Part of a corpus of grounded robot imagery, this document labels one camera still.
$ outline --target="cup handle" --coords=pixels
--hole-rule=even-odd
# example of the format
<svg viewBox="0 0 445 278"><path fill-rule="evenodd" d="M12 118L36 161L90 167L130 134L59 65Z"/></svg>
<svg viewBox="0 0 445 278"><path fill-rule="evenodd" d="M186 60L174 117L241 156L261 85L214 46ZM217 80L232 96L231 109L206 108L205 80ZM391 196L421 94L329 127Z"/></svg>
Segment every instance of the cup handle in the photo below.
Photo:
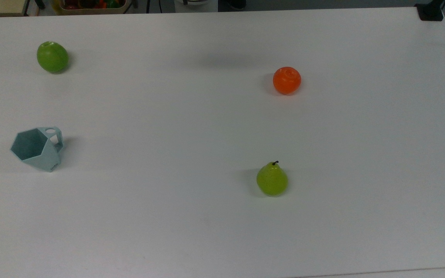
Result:
<svg viewBox="0 0 445 278"><path fill-rule="evenodd" d="M57 127L47 127L47 128L39 128L43 134L46 135L48 139L51 139L54 135L56 135L58 139L58 143L54 144L56 151L59 153L63 147L63 135L61 134L61 130Z"/></svg>

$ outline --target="orange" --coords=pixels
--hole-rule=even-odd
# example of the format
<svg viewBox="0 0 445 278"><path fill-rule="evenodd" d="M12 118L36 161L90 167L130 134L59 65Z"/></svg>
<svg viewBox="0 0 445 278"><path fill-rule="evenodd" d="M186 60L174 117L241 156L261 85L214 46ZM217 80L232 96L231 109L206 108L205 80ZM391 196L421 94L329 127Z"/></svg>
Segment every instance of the orange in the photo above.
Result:
<svg viewBox="0 0 445 278"><path fill-rule="evenodd" d="M272 83L278 92L289 95L302 84L302 77L296 69L282 67L274 73Z"/></svg>

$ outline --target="black cable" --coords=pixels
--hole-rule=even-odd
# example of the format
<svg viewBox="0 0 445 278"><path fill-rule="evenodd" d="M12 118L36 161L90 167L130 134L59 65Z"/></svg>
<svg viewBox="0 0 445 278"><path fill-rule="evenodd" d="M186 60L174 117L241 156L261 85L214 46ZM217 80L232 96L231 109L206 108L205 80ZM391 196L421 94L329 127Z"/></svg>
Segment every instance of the black cable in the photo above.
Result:
<svg viewBox="0 0 445 278"><path fill-rule="evenodd" d="M130 3L130 5L128 5L128 8L123 12L123 14L126 14L127 11L129 10L129 8L131 7L131 5L133 5L133 2Z"/></svg>

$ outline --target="apple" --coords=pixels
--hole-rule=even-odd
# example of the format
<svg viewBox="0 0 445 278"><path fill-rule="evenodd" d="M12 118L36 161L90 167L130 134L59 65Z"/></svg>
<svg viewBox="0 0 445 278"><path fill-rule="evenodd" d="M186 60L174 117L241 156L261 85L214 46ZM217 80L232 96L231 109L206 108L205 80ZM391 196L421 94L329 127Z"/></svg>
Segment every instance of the apple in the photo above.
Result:
<svg viewBox="0 0 445 278"><path fill-rule="evenodd" d="M48 72L57 72L68 65L68 53L57 42L44 42L37 49L37 62Z"/></svg>

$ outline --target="hexagonal cup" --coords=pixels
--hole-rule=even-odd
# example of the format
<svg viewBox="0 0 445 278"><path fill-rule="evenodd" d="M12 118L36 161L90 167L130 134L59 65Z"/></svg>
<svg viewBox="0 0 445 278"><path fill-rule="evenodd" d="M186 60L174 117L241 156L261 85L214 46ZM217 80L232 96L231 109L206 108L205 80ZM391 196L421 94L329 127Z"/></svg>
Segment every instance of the hexagonal cup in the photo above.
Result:
<svg viewBox="0 0 445 278"><path fill-rule="evenodd" d="M61 164L59 153L62 149L63 137L57 127L19 132L11 146L11 152L19 160L48 172L52 172Z"/></svg>

